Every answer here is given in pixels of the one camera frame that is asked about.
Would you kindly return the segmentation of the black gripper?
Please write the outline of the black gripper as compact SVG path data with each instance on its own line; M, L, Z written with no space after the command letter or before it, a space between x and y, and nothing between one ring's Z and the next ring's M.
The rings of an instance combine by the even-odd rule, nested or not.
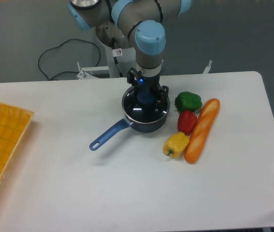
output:
M160 73L155 76L143 76L141 71L135 68L130 68L127 73L127 82L131 84L135 98L141 91L148 90L152 92L156 100L164 104L168 99L169 88L167 86L160 86Z

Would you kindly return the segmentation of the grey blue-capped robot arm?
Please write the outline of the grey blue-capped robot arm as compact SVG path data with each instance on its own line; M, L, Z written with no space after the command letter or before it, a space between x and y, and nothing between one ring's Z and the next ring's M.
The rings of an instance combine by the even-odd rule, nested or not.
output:
M168 88L159 84L166 32L163 22L188 11L190 0L71 0L68 9L75 22L88 30L104 22L118 28L135 49L136 68L128 71L128 83L139 101L165 102Z

